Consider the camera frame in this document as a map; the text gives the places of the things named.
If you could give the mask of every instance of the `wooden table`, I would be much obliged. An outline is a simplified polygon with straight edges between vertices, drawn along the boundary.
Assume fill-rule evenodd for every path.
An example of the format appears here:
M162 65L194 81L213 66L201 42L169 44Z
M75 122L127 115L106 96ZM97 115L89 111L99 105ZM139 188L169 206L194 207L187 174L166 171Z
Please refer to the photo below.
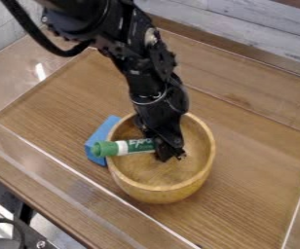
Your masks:
M110 115L133 111L123 76L91 50L0 112L0 147L8 155L0 158L0 181L89 248L151 241L157 245L149 248L170 248L173 242L187 248L177 236L166 239L158 224L131 207L118 214L122 202L98 194L98 186L89 189L94 182L202 248L280 248L300 199L300 77L173 33L165 38L179 55L190 112L217 140L214 169L201 191L177 204L139 203L109 170L86 159L83 142L93 131ZM46 153L55 160L43 159ZM44 181L35 181L34 173ZM111 217L134 241L111 236L89 210Z

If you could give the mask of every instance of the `black cable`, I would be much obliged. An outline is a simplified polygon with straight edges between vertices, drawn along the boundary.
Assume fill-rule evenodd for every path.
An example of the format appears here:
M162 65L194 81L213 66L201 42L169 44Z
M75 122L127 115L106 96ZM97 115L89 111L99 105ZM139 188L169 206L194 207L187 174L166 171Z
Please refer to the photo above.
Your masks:
M89 47L91 41L85 41L75 45L70 50L63 51L40 32L19 2L16 0L0 0L0 2L8 9L30 37L48 52L62 57L71 57L82 53L82 51Z
M24 234L24 231L23 231L20 225L15 221L11 221L6 218L0 218L0 223L7 223L7 224L14 225L14 227L16 228L16 230L20 233L20 247L19 247L19 249L24 249L26 248L26 234Z

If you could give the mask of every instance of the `bowl rim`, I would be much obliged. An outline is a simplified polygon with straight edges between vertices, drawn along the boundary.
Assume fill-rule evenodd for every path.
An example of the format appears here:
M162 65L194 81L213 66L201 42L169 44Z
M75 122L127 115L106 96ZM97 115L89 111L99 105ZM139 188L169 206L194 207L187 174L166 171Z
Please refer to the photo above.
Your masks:
M121 124L126 120L133 118L134 116L135 116L135 114L129 114L119 120L119 122L115 124L115 126L113 127L113 129L107 135L107 140L111 140L111 137L113 137L118 127L121 126ZM213 132L209 129L207 125L202 122L202 120L199 118L197 118L195 115L193 115L191 113L186 113L183 116L186 116L187 118L194 120L202 126L202 128L205 129L206 134L209 136L211 148L210 148L210 156L207 159L206 166L190 179L185 180L181 183L177 183L174 185L150 186L150 185L142 184L139 182L135 182L129 177L126 177L125 174L121 172L121 170L117 168L113 158L106 158L111 174L115 174L118 176L119 180L125 181L130 186L134 186L137 189L150 191L150 192L162 192L162 191L173 191L173 190L182 189L182 188L187 187L189 185L191 185L194 182L199 181L202 179L202 177L205 176L206 172L210 171L210 169L211 169L213 161L214 161L214 157L215 157L215 152L217 152L217 144L215 144Z

